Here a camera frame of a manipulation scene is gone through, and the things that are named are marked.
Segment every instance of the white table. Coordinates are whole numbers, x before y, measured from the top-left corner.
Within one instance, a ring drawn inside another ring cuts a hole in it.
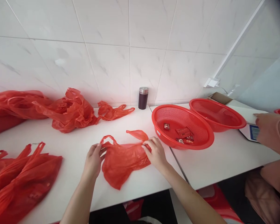
[[[189,104],[179,106],[190,108]],[[279,154],[247,140],[238,130],[215,133],[215,141],[207,149],[172,151],[195,190],[280,159]]]
[[[31,211],[21,223],[52,223],[59,221],[80,180],[85,157],[91,145],[103,136],[112,135],[119,144],[139,142],[126,130],[143,130],[149,137],[155,136],[151,120],[152,112],[135,109],[131,114],[114,121],[101,120],[98,125],[76,129],[63,134],[51,127],[51,119],[31,120],[0,134],[0,150],[8,151],[7,157],[15,158],[29,143],[45,142],[43,153],[63,156],[57,180],[45,199]],[[168,162],[181,175],[181,170],[170,150],[163,144]],[[91,211],[126,202],[145,195],[169,189],[171,186],[152,166],[134,171],[118,191],[112,188],[100,172],[97,178]]]

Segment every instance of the person's left hand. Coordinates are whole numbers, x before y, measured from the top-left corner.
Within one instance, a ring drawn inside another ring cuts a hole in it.
[[[102,161],[105,159],[105,155],[102,156],[102,154],[107,150],[107,148],[101,149],[101,147],[101,144],[94,144],[90,147],[86,156],[81,180],[95,181],[97,179],[100,173]]]

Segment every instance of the red plastic stool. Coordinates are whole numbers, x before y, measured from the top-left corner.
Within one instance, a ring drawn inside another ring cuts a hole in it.
[[[221,217],[226,219],[231,219],[236,221],[237,223],[243,223],[234,210],[230,207],[228,201],[226,200],[223,192],[217,186],[217,184],[213,184],[212,187],[214,188],[215,194],[212,197],[204,198],[204,200],[216,210],[217,213],[221,215]]]

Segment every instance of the forearm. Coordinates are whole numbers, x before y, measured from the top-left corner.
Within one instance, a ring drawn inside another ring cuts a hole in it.
[[[168,164],[160,171],[172,186],[193,224],[226,224],[222,217]]]
[[[88,223],[95,182],[95,178],[80,180],[60,224]]]

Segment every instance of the cardboard box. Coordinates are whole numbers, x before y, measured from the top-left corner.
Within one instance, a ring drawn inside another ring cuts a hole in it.
[[[228,96],[226,95],[223,95],[219,92],[215,92],[214,94],[210,95],[208,97],[209,100],[214,100],[214,101],[217,101],[219,103],[222,103],[224,105],[228,104],[230,101],[232,101],[231,98],[229,98]]]

